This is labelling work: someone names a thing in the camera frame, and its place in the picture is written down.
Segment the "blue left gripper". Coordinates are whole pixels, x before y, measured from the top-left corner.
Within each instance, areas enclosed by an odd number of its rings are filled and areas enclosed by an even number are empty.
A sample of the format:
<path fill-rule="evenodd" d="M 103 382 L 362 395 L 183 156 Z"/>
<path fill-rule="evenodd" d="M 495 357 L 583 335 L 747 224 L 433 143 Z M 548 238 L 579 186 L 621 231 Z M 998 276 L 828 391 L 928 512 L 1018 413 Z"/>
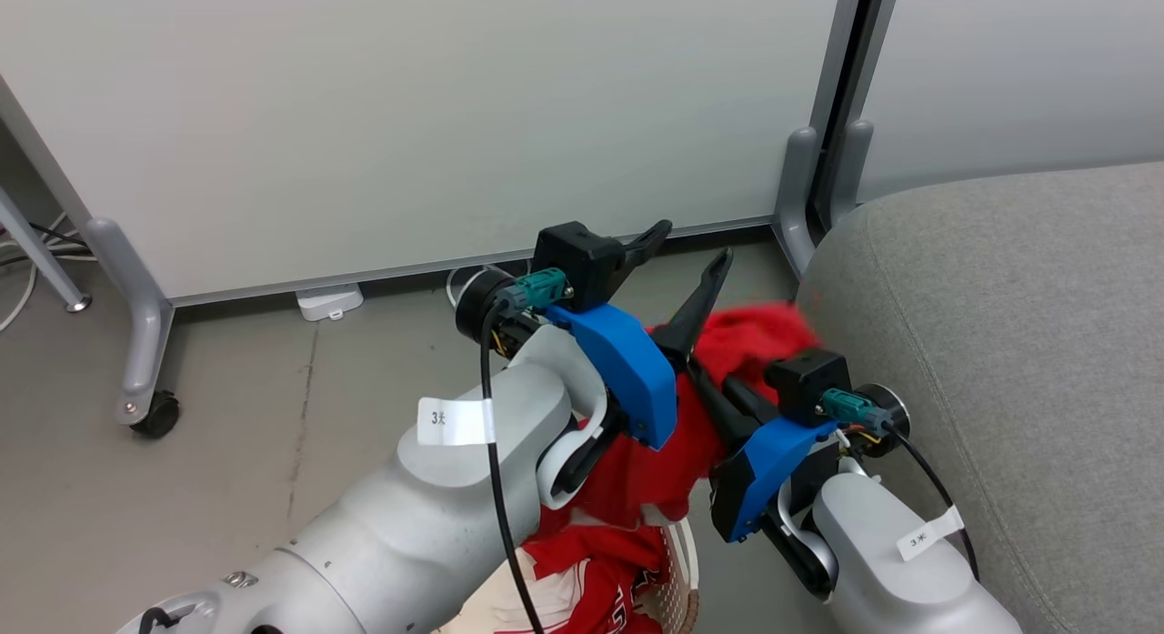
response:
<path fill-rule="evenodd" d="M 670 235 L 670 220 L 640 233 L 624 245 L 625 272 L 656 256 Z M 732 249 L 722 249 L 704 268 L 698 286 L 668 322 L 653 328 L 653 339 L 636 316 L 598 304 L 573 312 L 549 306 L 549 322 L 565 326 L 597 369 L 606 389 L 627 414 L 629 436 L 659 451 L 677 426 L 677 376 L 686 372 L 733 262 Z"/>

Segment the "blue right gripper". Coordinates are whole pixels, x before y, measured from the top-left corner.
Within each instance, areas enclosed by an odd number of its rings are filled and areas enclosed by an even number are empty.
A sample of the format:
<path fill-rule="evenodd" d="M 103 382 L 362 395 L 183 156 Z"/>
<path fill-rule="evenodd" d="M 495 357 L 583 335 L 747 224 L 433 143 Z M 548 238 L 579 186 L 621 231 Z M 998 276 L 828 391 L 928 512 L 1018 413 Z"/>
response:
<path fill-rule="evenodd" d="M 722 389 L 697 359 L 687 362 L 687 377 L 725 449 L 712 468 L 711 521 L 723 541 L 739 542 L 760 530 L 759 519 L 795 468 L 821 439 L 838 428 L 836 421 L 803 427 L 779 419 L 780 409 L 739 376 L 724 378 Z"/>

